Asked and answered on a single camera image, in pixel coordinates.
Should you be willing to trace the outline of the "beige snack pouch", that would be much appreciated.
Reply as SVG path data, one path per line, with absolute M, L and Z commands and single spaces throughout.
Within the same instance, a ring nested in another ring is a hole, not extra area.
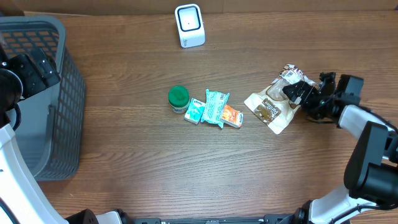
M 289 100 L 283 87 L 299 81 L 318 90 L 320 87 L 294 64 L 283 67 L 279 76 L 259 93 L 252 93 L 244 104 L 275 133 L 280 134 L 293 120 L 300 105 Z

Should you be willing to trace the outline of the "green lid jar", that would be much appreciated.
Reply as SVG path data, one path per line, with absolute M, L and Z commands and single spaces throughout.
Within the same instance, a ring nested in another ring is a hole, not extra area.
M 184 114 L 190 103 L 190 95 L 185 87 L 174 86 L 169 90 L 168 100 L 174 113 Z

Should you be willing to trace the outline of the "orange Kleenex tissue pack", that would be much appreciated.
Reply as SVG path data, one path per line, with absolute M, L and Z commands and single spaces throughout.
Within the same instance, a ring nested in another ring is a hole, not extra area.
M 243 125 L 243 113 L 225 105 L 220 120 L 234 128 L 240 128 Z

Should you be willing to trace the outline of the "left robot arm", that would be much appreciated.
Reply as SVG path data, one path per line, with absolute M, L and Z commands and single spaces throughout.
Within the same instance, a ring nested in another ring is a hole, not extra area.
M 18 102 L 56 85 L 55 63 L 37 47 L 8 58 L 1 52 L 1 222 L 132 223 L 120 209 L 95 215 L 90 209 L 63 218 L 50 204 L 24 162 L 15 131 L 21 123 Z

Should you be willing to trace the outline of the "teal wipes packet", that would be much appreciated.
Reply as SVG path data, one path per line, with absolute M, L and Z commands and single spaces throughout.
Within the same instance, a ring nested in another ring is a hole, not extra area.
M 205 109 L 201 116 L 201 122 L 216 124 L 223 129 L 224 122 L 221 121 L 224 107 L 229 99 L 229 93 L 225 94 L 218 91 L 206 89 Z

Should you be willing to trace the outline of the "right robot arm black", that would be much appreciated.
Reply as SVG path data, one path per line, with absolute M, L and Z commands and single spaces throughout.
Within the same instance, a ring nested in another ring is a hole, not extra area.
M 326 196 L 309 200 L 294 214 L 277 223 L 349 223 L 370 210 L 397 208 L 397 128 L 360 105 L 362 78 L 321 73 L 315 88 L 305 81 L 283 87 L 290 101 L 298 103 L 306 119 L 335 124 L 357 139 L 346 165 L 343 185 Z

